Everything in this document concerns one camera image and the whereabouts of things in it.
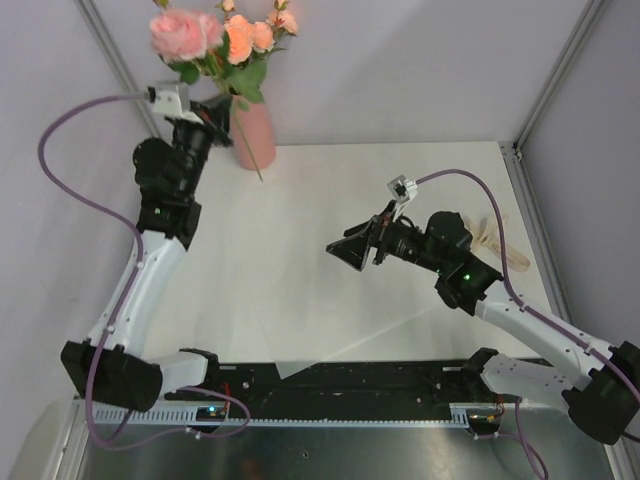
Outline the peach rose stem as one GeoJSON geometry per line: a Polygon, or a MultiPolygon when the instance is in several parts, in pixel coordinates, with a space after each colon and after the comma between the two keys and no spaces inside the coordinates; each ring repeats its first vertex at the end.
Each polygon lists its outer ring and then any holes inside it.
{"type": "Polygon", "coordinates": [[[228,61],[239,65],[247,61],[252,53],[268,53],[275,46],[272,27],[266,22],[249,22],[235,14],[233,0],[222,0],[218,7],[224,12],[224,26],[229,36],[228,61]]]}
{"type": "Polygon", "coordinates": [[[284,50],[284,47],[279,46],[281,40],[298,36],[299,25],[294,14],[288,9],[289,4],[287,0],[275,0],[272,10],[267,14],[266,23],[272,30],[274,41],[270,54],[284,50]]]}

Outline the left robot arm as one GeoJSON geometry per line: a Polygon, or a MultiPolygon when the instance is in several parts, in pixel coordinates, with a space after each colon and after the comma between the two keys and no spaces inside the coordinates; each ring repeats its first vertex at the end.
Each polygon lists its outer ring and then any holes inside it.
{"type": "Polygon", "coordinates": [[[87,404],[146,412],[184,387],[202,400],[220,390],[221,376],[209,368],[215,355],[186,348],[146,360],[143,350],[151,317],[195,236],[201,214],[195,193],[209,152],[232,143],[231,104],[228,95],[205,102],[170,100],[165,94],[155,99],[173,135],[171,142],[148,138],[133,152],[141,205],[137,221],[127,225],[134,233],[131,256],[103,318],[84,341],[69,341],[61,352],[87,404]]]}

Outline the white wrapping paper sheet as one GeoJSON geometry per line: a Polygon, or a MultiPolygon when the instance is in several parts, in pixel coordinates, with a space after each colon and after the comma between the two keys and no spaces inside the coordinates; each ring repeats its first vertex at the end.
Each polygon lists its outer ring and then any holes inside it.
{"type": "Polygon", "coordinates": [[[325,360],[453,359],[497,346],[497,328],[447,308],[434,274],[394,258],[357,272],[326,246],[379,213],[393,178],[427,176],[406,208],[424,226],[438,210],[487,213],[498,188],[493,142],[288,146],[262,183],[231,196],[220,247],[233,354],[268,357],[283,375],[325,360]]]}

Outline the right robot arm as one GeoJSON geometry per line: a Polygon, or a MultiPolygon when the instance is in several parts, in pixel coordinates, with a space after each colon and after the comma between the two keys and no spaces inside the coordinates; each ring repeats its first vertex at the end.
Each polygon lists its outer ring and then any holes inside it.
{"type": "Polygon", "coordinates": [[[364,269],[393,256],[437,274],[435,289],[451,309],[460,309],[507,332],[544,359],[530,364],[481,349],[461,376],[463,393],[473,401],[506,394],[551,406],[583,433],[615,444],[639,412],[639,349],[595,338],[561,318],[535,309],[510,292],[505,277],[470,250],[471,234],[461,216],[440,211],[424,230],[386,210],[346,230],[327,245],[330,255],[364,269]]]}

